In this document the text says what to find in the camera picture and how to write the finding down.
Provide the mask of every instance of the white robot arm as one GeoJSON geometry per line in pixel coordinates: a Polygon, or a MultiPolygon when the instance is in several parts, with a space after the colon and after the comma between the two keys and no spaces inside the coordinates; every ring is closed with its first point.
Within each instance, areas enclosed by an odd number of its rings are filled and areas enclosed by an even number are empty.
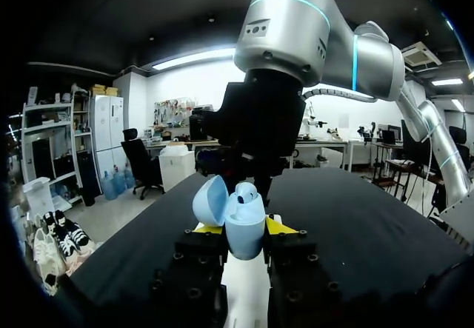
{"type": "MultiPolygon", "coordinates": [[[[431,141],[447,192],[448,208],[441,217],[453,222],[448,216],[451,209],[473,191],[461,156],[434,105],[425,101],[416,106],[404,80],[400,50],[374,22],[353,32],[334,0],[252,0],[234,62],[244,72],[285,73],[304,87],[323,82],[395,101],[411,136],[416,141],[431,141]]],[[[458,232],[474,242],[474,208],[463,214],[462,221],[464,227],[471,227],[470,234],[463,226],[458,232]]]]}

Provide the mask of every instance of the ceiling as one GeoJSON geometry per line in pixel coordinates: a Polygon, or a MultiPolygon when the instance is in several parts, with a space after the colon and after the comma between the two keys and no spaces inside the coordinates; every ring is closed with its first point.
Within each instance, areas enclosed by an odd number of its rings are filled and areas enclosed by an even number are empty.
{"type": "MultiPolygon", "coordinates": [[[[35,43],[27,57],[112,74],[132,64],[150,66],[179,53],[235,43],[250,1],[53,0],[47,8],[54,13],[35,26],[35,43]]],[[[454,32],[430,0],[336,2],[351,27],[376,21],[400,49],[424,42],[443,64],[418,67],[410,77],[424,84],[429,94],[474,94],[472,82],[454,89],[430,86],[434,78],[468,74],[454,32]]]]}

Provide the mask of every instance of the blue water bottle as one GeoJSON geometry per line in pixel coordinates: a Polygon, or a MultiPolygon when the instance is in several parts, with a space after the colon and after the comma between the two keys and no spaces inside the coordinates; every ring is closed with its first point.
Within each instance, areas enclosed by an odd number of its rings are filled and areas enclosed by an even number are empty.
{"type": "Polygon", "coordinates": [[[135,178],[133,177],[132,172],[128,168],[128,163],[125,164],[124,176],[125,176],[125,183],[127,184],[127,188],[131,189],[132,187],[134,187],[135,178]]]}
{"type": "Polygon", "coordinates": [[[125,177],[124,174],[119,172],[119,169],[116,165],[114,165],[113,168],[115,169],[115,172],[113,173],[113,187],[115,188],[117,195],[120,195],[127,189],[125,177]]]}
{"type": "Polygon", "coordinates": [[[102,191],[104,192],[104,197],[109,201],[115,200],[118,196],[107,171],[104,171],[104,177],[102,178],[102,191]]]}

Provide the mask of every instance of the yellow tab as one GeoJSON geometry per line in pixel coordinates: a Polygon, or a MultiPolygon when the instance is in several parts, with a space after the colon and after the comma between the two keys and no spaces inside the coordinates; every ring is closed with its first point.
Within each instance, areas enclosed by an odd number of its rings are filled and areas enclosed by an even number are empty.
{"type": "Polygon", "coordinates": [[[208,227],[208,226],[204,226],[204,227],[198,228],[197,230],[193,230],[193,232],[196,232],[196,233],[211,232],[211,233],[213,233],[213,234],[222,234],[222,227],[208,227]]]}
{"type": "Polygon", "coordinates": [[[277,221],[274,221],[270,217],[267,217],[267,228],[268,228],[268,233],[269,234],[279,234],[279,233],[297,233],[297,230],[294,230],[293,228],[289,228],[287,226],[284,226],[281,223],[278,223],[277,221]]]}

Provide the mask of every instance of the white refrigerator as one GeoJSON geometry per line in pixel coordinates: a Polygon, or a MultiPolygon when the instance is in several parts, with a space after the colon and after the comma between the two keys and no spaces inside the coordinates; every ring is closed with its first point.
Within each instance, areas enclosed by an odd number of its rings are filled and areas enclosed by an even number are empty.
{"type": "Polygon", "coordinates": [[[121,147],[124,140],[124,99],[94,96],[92,120],[97,167],[103,178],[105,171],[112,175],[114,165],[123,170],[127,162],[121,147]]]}

